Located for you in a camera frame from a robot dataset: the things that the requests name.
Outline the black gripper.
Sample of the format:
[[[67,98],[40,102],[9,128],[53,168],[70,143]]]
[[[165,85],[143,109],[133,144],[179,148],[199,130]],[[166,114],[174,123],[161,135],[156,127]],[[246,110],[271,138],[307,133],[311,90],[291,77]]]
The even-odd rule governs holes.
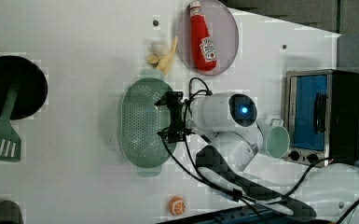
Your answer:
[[[155,106],[166,105],[170,111],[170,125],[169,129],[164,129],[158,132],[158,136],[165,143],[172,144],[184,142],[185,137],[183,133],[188,131],[184,116],[184,106],[182,103],[183,93],[181,91],[166,91],[155,102]]]

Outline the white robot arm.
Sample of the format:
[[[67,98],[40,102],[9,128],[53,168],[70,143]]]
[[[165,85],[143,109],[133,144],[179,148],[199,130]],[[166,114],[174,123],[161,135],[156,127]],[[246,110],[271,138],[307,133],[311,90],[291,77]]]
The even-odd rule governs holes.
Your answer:
[[[167,91],[156,104],[170,113],[170,125],[159,131],[164,145],[184,142],[191,134],[206,141],[193,157],[201,183],[235,202],[251,202],[296,221],[359,224],[359,167],[338,157],[312,160],[287,187],[246,173],[256,155],[268,152],[272,132],[282,129],[278,120],[258,123],[250,97],[202,90],[185,99],[180,91]]]

